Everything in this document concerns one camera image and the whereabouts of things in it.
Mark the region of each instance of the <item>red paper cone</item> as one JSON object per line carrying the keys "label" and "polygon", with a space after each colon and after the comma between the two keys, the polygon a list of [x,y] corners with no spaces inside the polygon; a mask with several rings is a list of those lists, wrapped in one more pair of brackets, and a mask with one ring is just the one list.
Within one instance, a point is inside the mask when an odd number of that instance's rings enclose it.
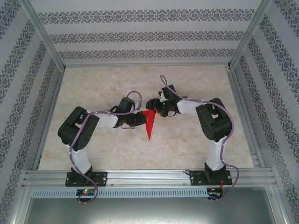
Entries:
{"label": "red paper cone", "polygon": [[155,111],[143,111],[143,114],[147,117],[147,122],[145,124],[146,132],[148,133],[148,137],[150,140],[151,131],[153,129],[154,120],[155,120]]}

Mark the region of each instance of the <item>wire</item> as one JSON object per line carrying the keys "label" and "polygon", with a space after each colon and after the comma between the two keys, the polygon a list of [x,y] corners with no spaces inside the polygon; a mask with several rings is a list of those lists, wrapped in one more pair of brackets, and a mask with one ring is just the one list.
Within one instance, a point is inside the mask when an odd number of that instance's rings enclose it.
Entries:
{"label": "wire", "polygon": [[113,112],[105,112],[105,111],[93,111],[93,112],[90,112],[90,113],[86,116],[86,118],[84,119],[84,121],[82,122],[82,125],[81,125],[81,127],[79,128],[79,131],[78,131],[76,137],[74,138],[74,140],[73,140],[73,142],[72,142],[72,144],[71,144],[71,146],[70,146],[69,154],[70,154],[70,160],[71,160],[71,163],[72,163],[73,167],[75,168],[75,170],[76,170],[81,176],[83,176],[85,179],[87,179],[88,181],[90,181],[90,182],[95,186],[95,190],[96,190],[96,193],[94,194],[94,197],[91,198],[91,199],[90,199],[89,201],[87,201],[87,202],[80,201],[80,197],[81,197],[82,195],[79,195],[79,197],[78,197],[78,201],[79,201],[79,203],[87,204],[87,203],[90,203],[90,202],[92,202],[93,200],[95,200],[96,197],[98,196],[99,188],[98,188],[98,185],[97,185],[92,179],[90,179],[88,176],[86,176],[85,174],[83,174],[83,173],[80,171],[80,169],[76,166],[76,164],[75,164],[75,162],[74,162],[74,160],[73,160],[73,157],[72,157],[73,147],[74,147],[74,145],[76,144],[76,141],[78,140],[78,138],[79,138],[79,136],[80,136],[80,134],[81,134],[81,132],[82,132],[82,129],[83,129],[83,127],[85,126],[85,124],[86,124],[88,118],[89,118],[91,115],[93,115],[93,114],[127,115],[127,114],[131,114],[131,113],[134,113],[135,111],[139,110],[139,109],[141,108],[141,106],[142,106],[142,96],[141,96],[140,92],[138,92],[138,91],[131,91],[131,92],[129,92],[129,93],[127,94],[127,97],[129,97],[129,95],[130,95],[131,93],[134,93],[134,92],[137,93],[137,94],[139,95],[139,97],[140,97],[140,101],[139,101],[137,107],[136,107],[134,110],[132,110],[132,111],[130,111],[130,112],[127,112],[127,113],[113,113]]}
{"label": "wire", "polygon": [[99,182],[99,180],[98,180],[96,177],[94,177],[93,179],[94,179],[94,181]]}
{"label": "wire", "polygon": [[206,100],[197,100],[197,99],[191,99],[189,97],[183,97],[181,95],[179,95],[177,92],[175,92],[172,88],[170,88],[168,85],[167,85],[167,79],[165,78],[164,75],[160,75],[160,79],[162,81],[162,83],[165,85],[165,87],[167,87],[173,94],[177,95],[178,97],[180,97],[181,99],[184,99],[184,100],[187,100],[187,101],[191,101],[191,102],[196,102],[196,103],[203,103],[203,104],[211,104],[211,105],[214,105],[220,109],[222,109],[226,114],[227,116],[229,117],[229,120],[230,122],[232,123],[232,130],[231,132],[229,133],[229,135],[225,138],[225,140],[223,140],[222,142],[222,145],[221,145],[221,150],[220,150],[220,160],[222,162],[223,165],[227,166],[227,167],[231,167],[231,168],[235,168],[236,171],[237,171],[237,177],[234,181],[234,183],[232,184],[231,188],[228,190],[228,192],[220,199],[218,199],[218,201],[220,200],[223,200],[231,191],[232,189],[234,188],[234,186],[237,184],[237,181],[239,179],[239,176],[240,176],[240,170],[238,167],[234,166],[234,165],[230,165],[230,164],[227,164],[224,160],[223,160],[223,149],[224,149],[224,144],[225,142],[232,136],[233,132],[234,132],[234,129],[235,129],[235,123],[234,123],[234,120],[233,120],[233,117],[232,115],[228,112],[227,109],[225,109],[223,106],[217,104],[217,103],[214,103],[214,102],[210,102],[210,101],[206,101]]}
{"label": "wire", "polygon": [[125,127],[121,126],[121,128],[124,129],[124,130],[133,130],[133,129],[135,129],[135,126],[133,128],[125,128]]}
{"label": "wire", "polygon": [[187,174],[188,176],[190,176],[191,170],[187,169],[185,170],[185,174]]}
{"label": "wire", "polygon": [[113,112],[118,106],[112,107],[109,111]]}
{"label": "wire", "polygon": [[176,113],[176,112],[174,112],[174,114],[173,114],[173,115],[171,115],[171,116],[166,116],[166,118],[171,118],[171,117],[174,117],[176,114],[177,114],[177,113]]}
{"label": "wire", "polygon": [[221,192],[220,192],[220,194],[221,194],[221,193],[223,193],[223,180],[222,179],[220,179],[220,189],[221,189]]}

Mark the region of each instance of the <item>decorative border pattern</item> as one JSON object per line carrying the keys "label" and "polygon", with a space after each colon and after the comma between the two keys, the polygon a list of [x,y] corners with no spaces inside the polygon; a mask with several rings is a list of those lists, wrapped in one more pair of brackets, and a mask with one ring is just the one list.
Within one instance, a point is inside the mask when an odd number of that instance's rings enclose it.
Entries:
{"label": "decorative border pattern", "polygon": [[46,46],[43,42],[41,42],[27,72],[25,81],[22,84],[22,87],[18,94],[18,98],[16,100],[16,103],[14,104],[14,108],[9,115],[7,126],[4,128],[2,138],[0,139],[0,168],[3,167],[2,163],[6,159],[6,154],[8,153],[8,150],[10,148],[10,143],[13,140],[12,138],[19,125],[21,115],[23,114],[32,86],[40,69],[43,58],[46,54],[46,50]]}
{"label": "decorative border pattern", "polygon": [[286,191],[286,197],[289,199],[289,204],[292,207],[292,212],[295,215],[296,221],[299,222],[299,199],[297,198],[298,193],[295,192],[295,185],[292,183],[292,179],[290,178],[290,172],[287,169],[285,159],[281,155],[280,148],[277,143],[275,134],[271,128],[271,123],[269,122],[267,112],[265,111],[261,97],[258,93],[257,87],[255,85],[254,79],[244,55],[241,56],[239,64],[242,68],[248,89],[250,91],[250,95],[256,107],[256,112],[259,116],[259,120],[266,136],[268,146],[270,147],[270,152],[272,153],[274,164],[276,165],[276,168],[278,170],[279,177],[282,179],[284,190]]}
{"label": "decorative border pattern", "polygon": [[123,32],[50,35],[58,43],[152,42],[152,41],[239,41],[243,31]]}
{"label": "decorative border pattern", "polygon": [[17,68],[20,66],[21,60],[24,57],[25,51],[35,33],[34,26],[31,21],[28,20],[17,43],[14,46],[14,50],[9,55],[7,63],[4,65],[0,74],[0,104],[5,97],[5,93],[10,86],[12,78],[15,76]]}
{"label": "decorative border pattern", "polygon": [[50,109],[51,109],[51,106],[52,106],[52,101],[53,101],[54,96],[55,96],[56,88],[57,88],[57,86],[58,86],[58,82],[59,82],[60,76],[61,76],[61,74],[63,74],[63,73],[64,73],[63,71],[60,72],[60,74],[58,75],[58,79],[57,79],[57,81],[56,81],[56,84],[55,84],[55,89],[54,89],[54,92],[53,92],[53,95],[52,95],[52,98],[51,98],[51,102],[50,102],[49,107],[48,107],[48,112],[47,112],[47,116],[46,116],[46,119],[45,119],[45,123],[43,124],[43,128],[42,128],[41,136],[40,136],[40,138],[39,138],[39,141],[38,141],[38,144],[37,144],[37,147],[36,147],[36,152],[35,152],[34,158],[33,158],[33,160],[32,160],[31,170],[33,170],[33,166],[34,166],[34,163],[35,163],[35,161],[36,161],[36,157],[37,157],[38,149],[39,149],[39,146],[40,146],[40,144],[41,144],[41,142],[42,142],[43,133],[44,133],[44,131],[45,131],[45,129],[46,129],[47,120],[48,120],[48,116],[49,116],[49,114],[50,114]]}
{"label": "decorative border pattern", "polygon": [[147,57],[231,57],[235,49],[145,49],[60,51],[62,59],[147,58]]}
{"label": "decorative border pattern", "polygon": [[18,0],[7,0],[4,2],[0,10],[0,40],[3,39],[20,8],[21,5]]}
{"label": "decorative border pattern", "polygon": [[255,129],[255,127],[254,127],[253,120],[252,120],[252,118],[251,118],[251,114],[249,113],[249,108],[248,108],[247,102],[246,102],[246,100],[245,100],[245,96],[244,96],[242,87],[241,87],[241,85],[240,85],[239,77],[238,77],[238,75],[237,75],[237,72],[236,72],[235,68],[233,68],[233,69],[234,69],[234,72],[235,72],[235,77],[237,78],[237,81],[238,81],[238,84],[239,84],[239,87],[240,87],[240,91],[241,91],[241,94],[242,94],[242,97],[243,97],[243,101],[244,101],[245,106],[246,106],[247,114],[248,114],[249,119],[250,119],[250,122],[251,122],[251,126],[252,126],[252,129],[253,129],[255,138],[256,138],[256,142],[257,142],[258,148],[260,149],[260,152],[261,152],[261,155],[262,155],[263,162],[264,162],[265,166],[267,167],[266,160],[265,160],[264,155],[263,155],[263,151],[261,150],[261,144],[260,144],[260,142],[259,142],[259,140],[258,140],[258,137],[257,137],[257,134],[256,134],[256,129]]}
{"label": "decorative border pattern", "polygon": [[39,13],[43,24],[165,21],[250,21],[254,9],[161,9]]}
{"label": "decorative border pattern", "polygon": [[299,38],[299,7],[294,0],[274,0],[282,15],[285,16],[296,37]]}
{"label": "decorative border pattern", "polygon": [[[55,62],[53,59],[51,59],[50,64],[47,68],[44,80],[43,80],[43,84],[41,86],[41,89],[39,90],[39,94],[36,99],[34,109],[32,111],[31,117],[29,119],[28,126],[26,128],[25,137],[22,140],[22,143],[20,145],[20,149],[18,152],[18,156],[16,157],[16,161],[14,162],[14,168],[12,169],[12,173],[9,177],[9,182],[7,183],[7,188],[4,190],[4,197],[2,197],[2,203],[0,205],[0,208],[1,208],[0,223],[5,223],[5,219],[8,216],[8,211],[12,205],[13,196],[16,193],[17,184],[20,180],[20,174],[24,167],[24,163],[25,163],[25,160],[26,160],[26,157],[28,154],[28,149],[30,147],[31,140],[34,135],[34,130],[37,125],[39,116],[41,114],[43,103],[46,98],[46,94],[47,94],[49,84],[51,82],[55,68],[56,68]],[[50,104],[52,104],[60,75],[61,75],[61,72],[59,73],[59,76],[57,78],[55,90],[53,92]]]}
{"label": "decorative border pattern", "polygon": [[299,75],[298,69],[295,67],[293,60],[289,56],[285,46],[277,35],[276,30],[274,29],[272,23],[268,19],[268,16],[264,16],[259,27],[267,39],[267,42],[272,50],[272,53],[275,55],[276,61],[279,63],[280,69],[283,71],[284,76],[286,77],[289,86],[297,98],[299,103]]}
{"label": "decorative border pattern", "polygon": [[256,66],[260,72],[265,88],[268,91],[269,97],[273,103],[273,107],[276,111],[282,129],[285,132],[288,143],[291,145],[290,148],[293,150],[293,155],[296,158],[296,162],[299,163],[299,134],[296,133],[294,128],[294,122],[291,120],[291,117],[288,115],[288,110],[285,108],[284,101],[280,97],[280,93],[270,70],[266,64],[266,61],[255,41],[252,38],[248,43],[248,48],[251,51],[251,54],[255,60]]}

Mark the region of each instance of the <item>patterned wallpaper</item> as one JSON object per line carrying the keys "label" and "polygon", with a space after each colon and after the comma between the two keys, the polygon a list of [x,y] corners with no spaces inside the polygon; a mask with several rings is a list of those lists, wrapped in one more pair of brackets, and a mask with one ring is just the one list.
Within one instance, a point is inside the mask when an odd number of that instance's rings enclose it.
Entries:
{"label": "patterned wallpaper", "polygon": [[0,224],[32,168],[61,72],[17,0],[0,0]]}
{"label": "patterned wallpaper", "polygon": [[34,0],[66,65],[228,63],[261,0]]}
{"label": "patterned wallpaper", "polygon": [[299,223],[299,7],[274,0],[235,73],[266,166],[272,167],[292,223]]}

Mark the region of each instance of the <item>beige tiled floor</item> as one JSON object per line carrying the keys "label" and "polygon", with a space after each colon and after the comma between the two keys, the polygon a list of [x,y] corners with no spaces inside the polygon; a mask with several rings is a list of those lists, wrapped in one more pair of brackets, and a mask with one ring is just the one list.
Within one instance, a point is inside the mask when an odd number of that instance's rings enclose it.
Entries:
{"label": "beige tiled floor", "polygon": [[[195,99],[220,98],[235,120],[235,132],[228,142],[226,162],[241,168],[253,167],[232,91],[223,66],[159,66],[67,68],[50,125],[39,169],[70,169],[66,146],[57,136],[60,125],[76,106],[90,111],[118,105],[131,90],[140,91],[143,109],[163,87],[166,76],[180,94]],[[137,101],[137,95],[131,95]],[[145,126],[134,130],[97,129],[88,144],[94,169],[203,168],[208,140],[195,116],[156,116],[152,139]]]}

